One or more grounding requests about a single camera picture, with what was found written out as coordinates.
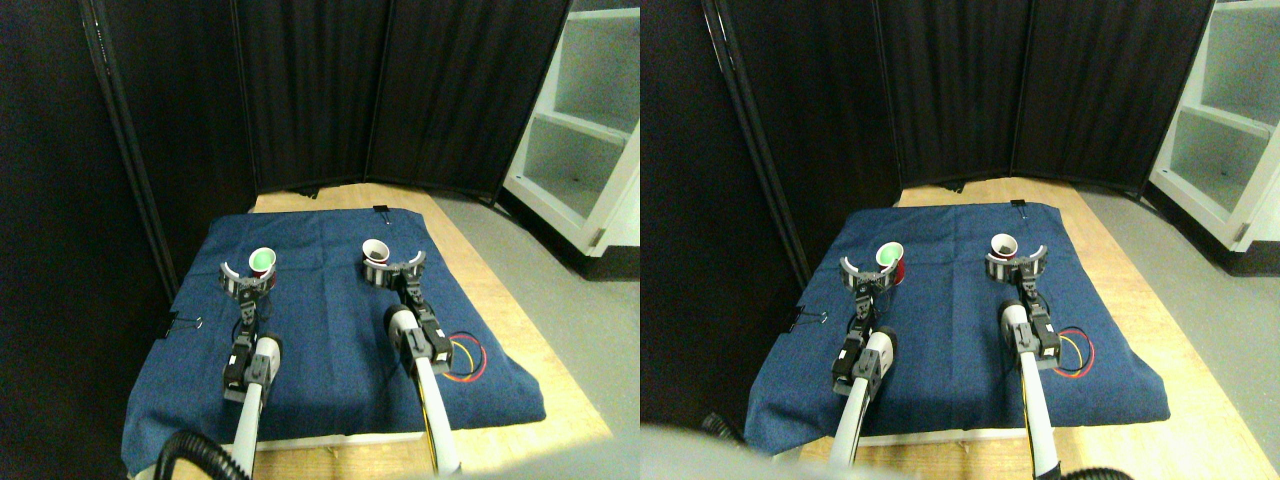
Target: blue cloth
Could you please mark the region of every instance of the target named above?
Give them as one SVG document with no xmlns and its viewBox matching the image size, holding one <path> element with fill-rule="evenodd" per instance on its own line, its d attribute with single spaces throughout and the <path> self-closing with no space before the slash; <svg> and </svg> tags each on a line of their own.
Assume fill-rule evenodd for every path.
<svg viewBox="0 0 1280 480">
<path fill-rule="evenodd" d="M 417 389 L 383 328 L 383 314 L 398 297 L 365 283 L 361 274 L 361 243 L 367 238 L 385 242 L 392 262 L 426 252 L 424 296 L 440 326 L 447 334 L 470 332 L 488 351 L 489 365 L 479 380 L 436 376 L 449 424 L 477 429 L 547 417 L 538 380 L 503 353 L 449 274 L 422 216 L 399 209 L 387 215 L 390 225 L 371 209 L 232 215 L 212 223 L 173 303 L 182 317 L 204 317 L 204 325 L 156 340 L 129 396 L 122 454 L 131 475 L 155 463 L 178 429 L 224 444 L 234 439 L 242 404 L 223 399 L 221 374 L 239 310 L 219 288 L 218 269 L 227 261 L 247 274 L 248 255 L 259 247 L 275 250 L 279 270 L 260 333 L 282 338 L 280 370 L 259 440 L 425 429 Z M 479 348 L 460 343 L 479 362 Z M 466 372 L 468 366 L 458 352 L 453 370 Z"/>
<path fill-rule="evenodd" d="M 876 250 L 905 247 L 906 278 L 878 301 L 879 325 L 897 332 L 893 366 L 868 407 L 864 435 L 1023 426 L 1019 374 L 1000 340 L 997 310 L 1016 287 L 987 278 L 991 237 L 1009 233 L 1019 255 L 1048 247 L 1038 287 L 1053 326 L 1083 328 L 1097 347 L 1088 375 L 1042 370 L 1055 426 L 1115 425 L 1169 419 L 1164 380 L 1129 349 L 1080 266 L 1057 209 L 1010 204 L 864 210 L 850 215 L 814 271 L 799 305 L 827 311 L 826 324 L 782 334 L 751 387 L 745 428 L 755 449 L 778 453 L 835 435 L 847 397 L 831 390 L 831 364 L 854 314 L 840 282 L 840 257 L 876 268 Z M 1088 355 L 1088 346 L 1080 346 Z M 1064 342 L 1064 366 L 1076 365 Z"/>
</svg>

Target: paper cup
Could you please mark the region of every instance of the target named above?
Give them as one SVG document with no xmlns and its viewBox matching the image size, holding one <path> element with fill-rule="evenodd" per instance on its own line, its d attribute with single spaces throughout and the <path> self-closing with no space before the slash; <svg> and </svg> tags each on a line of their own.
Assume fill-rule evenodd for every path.
<svg viewBox="0 0 1280 480">
<path fill-rule="evenodd" d="M 888 242 L 876 251 L 876 264 L 881 266 L 881 271 L 887 271 L 890 265 L 893 265 L 893 260 L 897 260 L 897 270 L 893 273 L 893 284 L 902 283 L 902 278 L 906 276 L 906 260 L 902 257 L 906 250 L 902 248 L 901 243 Z"/>
<path fill-rule="evenodd" d="M 991 237 L 991 255 L 1002 260 L 1012 259 L 1014 255 L 1018 255 L 1018 241 L 1007 233 Z"/>
<path fill-rule="evenodd" d="M 387 247 L 387 243 L 375 238 L 366 239 L 361 248 L 365 251 L 365 259 L 375 264 L 387 265 L 387 259 L 392 256 L 392 250 Z"/>
<path fill-rule="evenodd" d="M 273 265 L 275 265 L 275 251 L 271 248 L 262 247 L 248 255 L 248 268 L 253 270 L 255 278 L 266 275 Z"/>
</svg>

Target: shelf compartment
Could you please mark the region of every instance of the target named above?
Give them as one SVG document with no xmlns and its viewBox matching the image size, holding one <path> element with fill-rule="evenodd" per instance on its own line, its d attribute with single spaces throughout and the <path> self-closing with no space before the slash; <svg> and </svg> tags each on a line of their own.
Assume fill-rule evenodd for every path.
<svg viewBox="0 0 1280 480">
<path fill-rule="evenodd" d="M 1226 1 L 1213 5 L 1213 13 L 1257 10 L 1257 9 L 1280 9 L 1280 0 Z"/>
<path fill-rule="evenodd" d="M 1275 125 L 1268 125 L 1252 118 L 1208 105 L 1183 105 L 1183 111 L 1199 115 L 1207 120 L 1221 123 L 1263 140 L 1271 138 L 1271 134 L 1275 133 Z"/>
<path fill-rule="evenodd" d="M 556 108 L 631 132 L 640 119 L 640 9 L 575 12 L 564 23 Z"/>
<path fill-rule="evenodd" d="M 1201 104 L 1280 123 L 1280 1 L 1219 4 L 1210 20 Z"/>
<path fill-rule="evenodd" d="M 522 177 L 586 218 L 621 154 L 618 143 L 538 115 L 530 125 Z"/>
<path fill-rule="evenodd" d="M 543 120 L 554 123 L 561 127 L 572 128 L 577 132 L 586 133 L 595 138 L 603 140 L 609 143 L 623 146 L 627 143 L 627 138 L 631 137 L 631 132 L 622 132 L 616 128 L 609 128 L 599 123 L 577 118 L 570 114 L 563 114 L 559 111 L 538 111 L 534 115 L 541 118 Z"/>
<path fill-rule="evenodd" d="M 1169 170 L 1229 212 L 1235 210 L 1266 146 L 1267 138 L 1210 118 L 1179 115 Z"/>
</svg>

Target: white cup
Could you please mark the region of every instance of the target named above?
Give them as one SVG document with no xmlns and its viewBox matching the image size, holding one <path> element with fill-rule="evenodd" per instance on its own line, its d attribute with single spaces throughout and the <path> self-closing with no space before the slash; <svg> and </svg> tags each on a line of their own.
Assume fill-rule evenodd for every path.
<svg viewBox="0 0 1280 480">
<path fill-rule="evenodd" d="M 1012 259 L 1014 255 L 1018 255 L 1018 241 L 1007 233 L 991 237 L 991 255 L 1001 260 Z"/>
<path fill-rule="evenodd" d="M 387 259 L 392 257 L 392 250 L 387 247 L 387 243 L 376 238 L 366 239 L 361 250 L 365 251 L 365 259 L 375 264 L 387 265 Z"/>
</svg>

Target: black room divider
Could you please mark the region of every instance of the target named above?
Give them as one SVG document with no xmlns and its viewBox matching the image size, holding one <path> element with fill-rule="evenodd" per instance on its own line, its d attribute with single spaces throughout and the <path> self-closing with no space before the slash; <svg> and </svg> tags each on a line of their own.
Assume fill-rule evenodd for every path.
<svg viewBox="0 0 1280 480">
<path fill-rule="evenodd" d="M 257 193 L 362 180 L 378 136 L 412 168 L 380 180 L 497 196 L 567 4 L 0 4 L 0 476 L 123 475 L 157 326 Z M 374 127 L 407 111 L 426 127 Z"/>
<path fill-rule="evenodd" d="M 0 3 L 6 479 L 123 475 L 124 404 L 169 305 L 82 6 Z"/>
<path fill-rule="evenodd" d="M 643 8 L 640 28 L 663 35 L 640 38 L 641 116 L 663 128 L 641 132 L 640 420 L 698 428 L 717 413 L 740 430 L 800 284 L 699 0 Z"/>
<path fill-rule="evenodd" d="M 259 192 L 360 180 L 389 1 L 234 4 Z"/>
<path fill-rule="evenodd" d="M 366 177 L 494 197 L 568 4 L 396 3 Z"/>
<path fill-rule="evenodd" d="M 1140 192 L 1211 6 L 646 5 L 662 35 L 643 40 L 643 110 L 662 127 L 644 133 L 643 276 L 662 284 L 641 297 L 641 421 L 740 429 L 844 220 L 904 186 L 1024 174 Z"/>
<path fill-rule="evenodd" d="M 1009 174 L 1028 1 L 882 1 L 902 186 Z"/>
<path fill-rule="evenodd" d="M 1212 0 L 1037 0 L 1014 173 L 1140 192 Z"/>
</svg>

